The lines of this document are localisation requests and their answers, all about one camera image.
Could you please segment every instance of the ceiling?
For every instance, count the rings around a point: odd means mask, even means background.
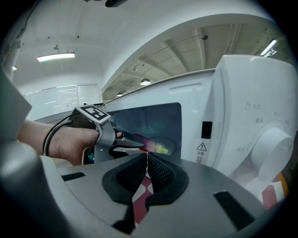
[[[251,1],[128,0],[116,8],[104,4],[42,0],[37,5],[13,75],[22,93],[57,83],[98,83],[105,90],[104,101],[109,101],[119,91],[141,87],[143,78],[156,82],[214,68],[223,54],[259,55],[273,38],[278,39],[273,58],[292,62],[285,36]],[[75,52],[76,58],[38,62],[38,56],[57,53],[57,44],[60,52]]]
[[[215,68],[224,54],[260,55],[272,39],[277,53],[271,58],[293,63],[286,37],[276,28],[262,24],[220,24],[193,28],[174,38],[160,41],[118,75],[103,93],[105,102],[119,91],[130,92],[142,87],[148,78],[156,82],[175,75]]]

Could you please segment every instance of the cable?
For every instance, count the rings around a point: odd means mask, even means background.
[[[54,125],[49,131],[48,133],[46,134],[45,136],[45,139],[43,140],[43,144],[42,144],[42,153],[44,154],[44,150],[45,150],[45,144],[46,144],[46,140],[47,140],[47,137],[49,136],[49,134],[51,133],[51,131],[56,127],[58,126],[61,122],[63,122],[65,119],[73,116],[73,115],[79,115],[80,113],[75,113],[75,114],[71,114],[71,115],[68,115],[67,117],[63,118],[62,120],[60,120],[56,125]]]
[[[90,155],[90,153],[91,153],[91,150],[92,150],[92,148],[94,148],[94,146],[95,146],[95,144],[96,144],[96,142],[97,142],[98,138],[99,138],[99,132],[98,132],[98,136],[96,137],[96,139],[95,139],[95,142],[94,142],[93,146],[91,146],[91,147],[89,148],[89,150],[88,150],[88,152],[87,152],[87,155]]]
[[[46,140],[46,142],[45,142],[45,150],[44,150],[43,155],[48,156],[48,149],[49,149],[49,147],[50,147],[50,142],[51,142],[51,139],[52,139],[52,137],[54,136],[54,134],[55,134],[61,127],[65,126],[65,125],[68,125],[68,124],[71,124],[71,122],[70,122],[70,121],[66,121],[66,122],[61,123],[60,125],[54,127],[54,129],[50,132],[50,134],[48,135],[47,140]]]

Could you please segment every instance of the yellow object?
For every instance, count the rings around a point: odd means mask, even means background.
[[[288,188],[287,182],[285,181],[285,178],[282,175],[282,173],[278,174],[278,179],[281,182],[281,186],[282,186],[283,191],[284,191],[284,197],[286,198],[289,195],[289,188]]]
[[[155,152],[160,154],[166,154],[168,153],[168,150],[164,148],[161,144],[156,144]]]

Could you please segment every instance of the warning triangle symbol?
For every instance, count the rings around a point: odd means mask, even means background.
[[[198,151],[207,151],[204,143],[200,144],[199,147],[197,148]]]

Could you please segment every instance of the food item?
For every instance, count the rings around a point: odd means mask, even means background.
[[[138,134],[134,134],[134,136],[140,138],[144,142],[144,147],[142,149],[146,150],[146,152],[156,152],[160,154],[168,153],[168,150],[161,144]]]

